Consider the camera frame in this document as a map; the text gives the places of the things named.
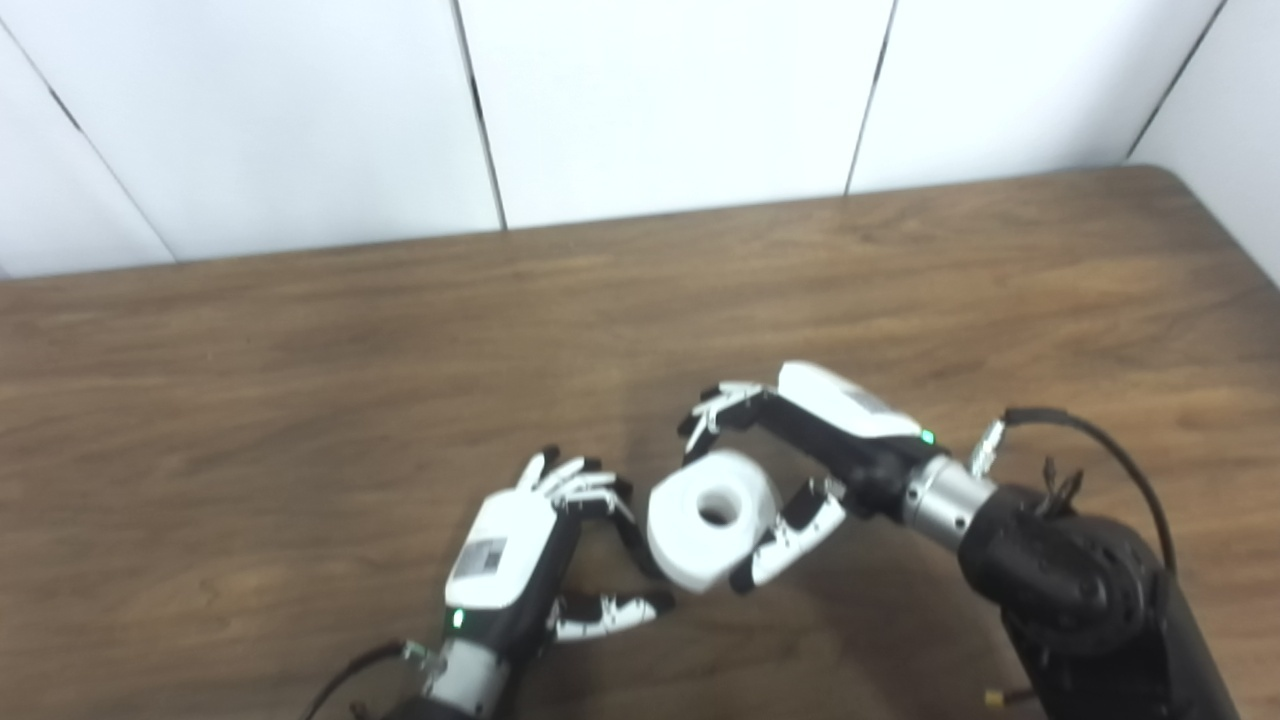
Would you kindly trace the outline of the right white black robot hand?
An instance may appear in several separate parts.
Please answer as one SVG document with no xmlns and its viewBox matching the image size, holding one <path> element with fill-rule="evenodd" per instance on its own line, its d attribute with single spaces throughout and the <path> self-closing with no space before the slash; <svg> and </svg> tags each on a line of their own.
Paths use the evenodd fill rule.
<svg viewBox="0 0 1280 720">
<path fill-rule="evenodd" d="M 911 416 L 814 363 L 787 361 L 772 386 L 723 380 L 704 389 L 678 424 L 684 464 L 710 452 L 726 430 L 760 427 L 814 460 L 806 480 L 728 577 L 749 594 L 824 543 L 849 516 L 901 521 L 913 482 L 947 451 Z"/>
</svg>

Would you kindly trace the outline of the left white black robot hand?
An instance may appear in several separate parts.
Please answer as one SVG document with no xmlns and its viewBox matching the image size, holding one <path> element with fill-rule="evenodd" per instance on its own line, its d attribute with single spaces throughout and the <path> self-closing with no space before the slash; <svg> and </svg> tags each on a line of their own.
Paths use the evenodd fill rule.
<svg viewBox="0 0 1280 720">
<path fill-rule="evenodd" d="M 596 457 L 536 451 L 515 483 L 483 501 L 445 580 L 443 637 L 518 667 L 554 643 L 593 641 L 676 607 L 668 588 L 571 591 L 570 564 L 588 521 L 607 521 L 645 577 L 660 570 L 628 501 L 631 484 Z"/>
</svg>

